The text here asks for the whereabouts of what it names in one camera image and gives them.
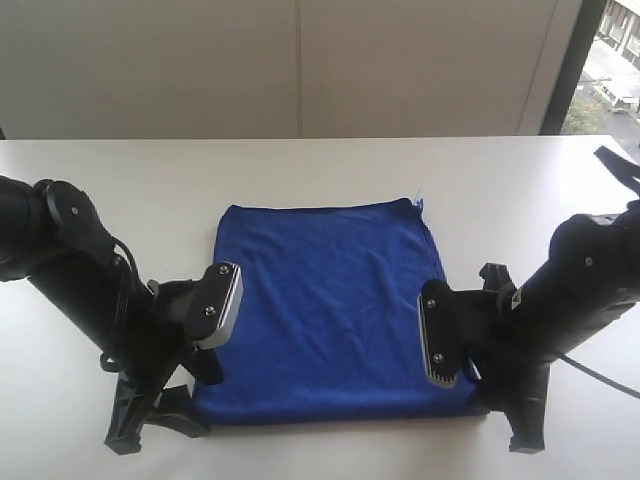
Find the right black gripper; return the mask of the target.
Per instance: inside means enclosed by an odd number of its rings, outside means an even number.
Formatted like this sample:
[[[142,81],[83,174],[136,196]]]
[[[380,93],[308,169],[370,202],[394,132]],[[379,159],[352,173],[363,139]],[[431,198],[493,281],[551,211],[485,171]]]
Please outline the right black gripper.
[[[504,265],[481,270],[480,289],[453,290],[461,301],[466,360],[462,372],[473,391],[466,407],[474,414],[504,414],[512,430],[509,451],[545,449],[544,422],[551,353],[543,309],[553,285],[545,262],[520,286]]]

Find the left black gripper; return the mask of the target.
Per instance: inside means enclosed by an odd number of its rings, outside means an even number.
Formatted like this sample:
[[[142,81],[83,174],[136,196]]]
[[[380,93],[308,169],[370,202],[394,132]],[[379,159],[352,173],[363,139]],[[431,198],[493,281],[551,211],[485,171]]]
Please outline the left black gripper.
[[[183,329],[200,280],[142,286],[133,279],[111,279],[98,289],[97,345],[120,371],[104,440],[117,455],[141,450],[145,425],[189,438],[210,433],[187,385],[164,389],[179,365],[205,385],[223,382],[216,348],[198,348]]]

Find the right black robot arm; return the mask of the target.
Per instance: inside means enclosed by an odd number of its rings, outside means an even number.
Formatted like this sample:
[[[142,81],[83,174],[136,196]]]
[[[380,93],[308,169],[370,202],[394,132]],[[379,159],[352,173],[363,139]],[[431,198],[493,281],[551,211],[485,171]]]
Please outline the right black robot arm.
[[[509,449],[544,449],[550,366],[639,302],[639,203],[616,215],[577,214],[553,233],[547,260],[521,286],[453,295],[476,398],[503,413]]]

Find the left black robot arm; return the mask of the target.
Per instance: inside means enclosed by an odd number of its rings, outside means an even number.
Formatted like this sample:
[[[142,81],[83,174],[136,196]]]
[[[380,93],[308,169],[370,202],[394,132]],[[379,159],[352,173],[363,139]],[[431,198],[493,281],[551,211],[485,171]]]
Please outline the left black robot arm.
[[[214,353],[186,330],[200,282],[145,286],[85,192],[65,181],[1,179],[1,279],[27,280],[99,348],[101,369],[117,377],[104,440],[116,454],[139,452],[146,425],[210,433],[188,387],[167,385],[178,367],[206,383],[223,379]]]

